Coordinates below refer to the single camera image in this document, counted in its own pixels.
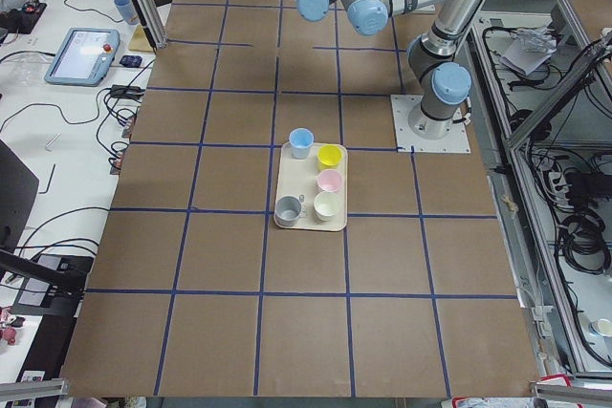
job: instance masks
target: blue paper cup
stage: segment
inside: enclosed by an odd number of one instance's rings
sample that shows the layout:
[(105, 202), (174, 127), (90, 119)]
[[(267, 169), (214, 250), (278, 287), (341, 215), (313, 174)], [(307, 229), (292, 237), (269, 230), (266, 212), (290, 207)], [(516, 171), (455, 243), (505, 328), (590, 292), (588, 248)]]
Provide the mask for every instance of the blue paper cup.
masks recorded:
[(131, 0), (115, 0), (115, 7), (127, 24), (138, 24), (138, 15)]
[(304, 160), (310, 153), (310, 147), (313, 146), (315, 136), (306, 128), (294, 129), (289, 135), (289, 143), (291, 144), (291, 154), (298, 160)]

